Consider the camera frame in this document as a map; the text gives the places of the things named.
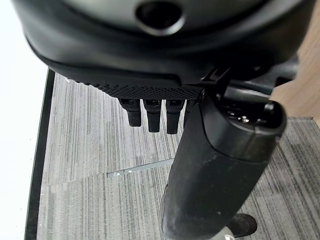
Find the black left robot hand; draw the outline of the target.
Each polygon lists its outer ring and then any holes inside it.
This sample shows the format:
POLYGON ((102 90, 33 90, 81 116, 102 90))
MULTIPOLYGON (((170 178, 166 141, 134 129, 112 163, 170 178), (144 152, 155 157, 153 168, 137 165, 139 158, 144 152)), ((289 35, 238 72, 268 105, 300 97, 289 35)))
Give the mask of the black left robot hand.
POLYGON ((161 203, 168 240, 252 235, 239 213, 283 135, 270 99, 297 74, 313 0, 15 0, 51 73, 117 98, 131 127, 183 133, 161 203))

